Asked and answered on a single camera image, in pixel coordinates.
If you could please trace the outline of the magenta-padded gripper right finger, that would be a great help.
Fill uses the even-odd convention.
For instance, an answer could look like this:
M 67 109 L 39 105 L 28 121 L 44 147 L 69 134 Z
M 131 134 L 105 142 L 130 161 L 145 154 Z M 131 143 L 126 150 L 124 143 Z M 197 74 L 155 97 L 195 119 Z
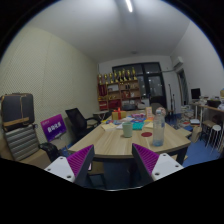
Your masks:
M 135 143 L 132 144 L 132 154 L 144 185 L 183 169 L 183 166 L 167 153 L 157 154 Z

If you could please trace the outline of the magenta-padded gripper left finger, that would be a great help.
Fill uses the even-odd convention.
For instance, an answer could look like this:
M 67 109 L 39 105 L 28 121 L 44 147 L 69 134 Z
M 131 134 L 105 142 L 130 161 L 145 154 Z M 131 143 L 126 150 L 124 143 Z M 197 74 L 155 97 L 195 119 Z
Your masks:
M 94 155 L 94 145 L 89 145 L 69 157 L 59 156 L 45 171 L 82 186 Z

